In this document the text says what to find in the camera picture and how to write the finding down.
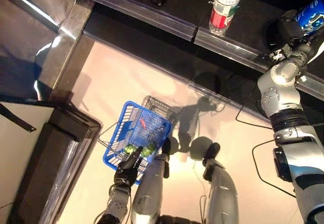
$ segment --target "wire basket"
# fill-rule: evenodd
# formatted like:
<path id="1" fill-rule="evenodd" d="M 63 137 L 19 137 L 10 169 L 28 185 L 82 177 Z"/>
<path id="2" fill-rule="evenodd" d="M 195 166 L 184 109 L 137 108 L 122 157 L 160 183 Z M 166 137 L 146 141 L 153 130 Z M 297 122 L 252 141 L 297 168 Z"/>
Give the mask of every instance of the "wire basket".
<path id="1" fill-rule="evenodd" d="M 171 125 L 175 125 L 179 120 L 179 107 L 172 107 L 153 96 L 146 96 L 142 106 L 167 119 Z"/>
<path id="2" fill-rule="evenodd" d="M 103 161 L 117 170 L 119 163 L 129 155 L 127 149 L 142 146 L 145 155 L 141 155 L 143 160 L 138 167 L 136 184 L 139 184 L 147 165 L 158 153 L 170 130 L 171 123 L 167 119 L 128 101 L 124 104 Z"/>

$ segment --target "black shelf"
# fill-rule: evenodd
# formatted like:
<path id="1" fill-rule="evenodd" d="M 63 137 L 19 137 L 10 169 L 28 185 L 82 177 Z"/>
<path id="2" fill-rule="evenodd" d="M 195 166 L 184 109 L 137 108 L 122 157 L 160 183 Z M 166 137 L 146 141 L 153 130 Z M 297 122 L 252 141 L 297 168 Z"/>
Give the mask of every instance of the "black shelf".
<path id="1" fill-rule="evenodd" d="M 265 42 L 267 26 L 289 9 L 300 8 L 312 0 L 241 0 L 225 37 L 209 32 L 210 0 L 167 0 L 158 7 L 150 0 L 94 0 L 175 36 L 224 55 L 245 66 L 265 72 L 271 62 Z M 306 82 L 299 89 L 323 100 L 324 54 L 308 66 Z"/>

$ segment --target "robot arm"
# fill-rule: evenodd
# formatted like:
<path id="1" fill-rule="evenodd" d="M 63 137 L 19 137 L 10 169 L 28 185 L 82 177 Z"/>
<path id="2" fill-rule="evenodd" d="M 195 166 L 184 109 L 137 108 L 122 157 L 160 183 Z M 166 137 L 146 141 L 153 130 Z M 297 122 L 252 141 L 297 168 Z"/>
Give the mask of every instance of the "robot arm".
<path id="1" fill-rule="evenodd" d="M 321 54 L 324 38 L 302 44 L 258 80 L 261 104 L 278 146 L 273 150 L 279 178 L 291 182 L 305 223 L 324 223 L 324 147 L 309 125 L 295 88 L 301 68 Z"/>
<path id="2" fill-rule="evenodd" d="M 140 154 L 143 147 L 129 155 L 129 157 L 122 161 L 114 176 L 114 185 L 109 190 L 109 200 L 107 208 L 98 224 L 121 224 L 128 212 L 127 203 L 131 194 L 131 187 L 137 178 L 137 169 L 141 163 L 142 158 Z"/>

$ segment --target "blue can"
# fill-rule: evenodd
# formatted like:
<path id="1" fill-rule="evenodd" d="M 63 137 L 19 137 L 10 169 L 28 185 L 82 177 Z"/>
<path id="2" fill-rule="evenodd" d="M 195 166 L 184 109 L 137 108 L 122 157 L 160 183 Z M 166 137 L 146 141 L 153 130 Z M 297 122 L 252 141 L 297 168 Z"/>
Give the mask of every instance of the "blue can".
<path id="1" fill-rule="evenodd" d="M 312 34 L 324 25 L 324 2 L 314 0 L 296 16 L 296 21 L 306 34 Z"/>

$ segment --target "plastic water bottle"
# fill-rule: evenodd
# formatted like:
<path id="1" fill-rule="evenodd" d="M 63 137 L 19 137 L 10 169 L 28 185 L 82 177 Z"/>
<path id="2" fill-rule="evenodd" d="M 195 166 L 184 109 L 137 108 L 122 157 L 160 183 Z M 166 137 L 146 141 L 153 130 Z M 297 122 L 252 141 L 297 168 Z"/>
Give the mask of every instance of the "plastic water bottle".
<path id="1" fill-rule="evenodd" d="M 214 0 L 209 28 L 212 33 L 224 35 L 233 15 L 238 8 L 239 0 Z"/>

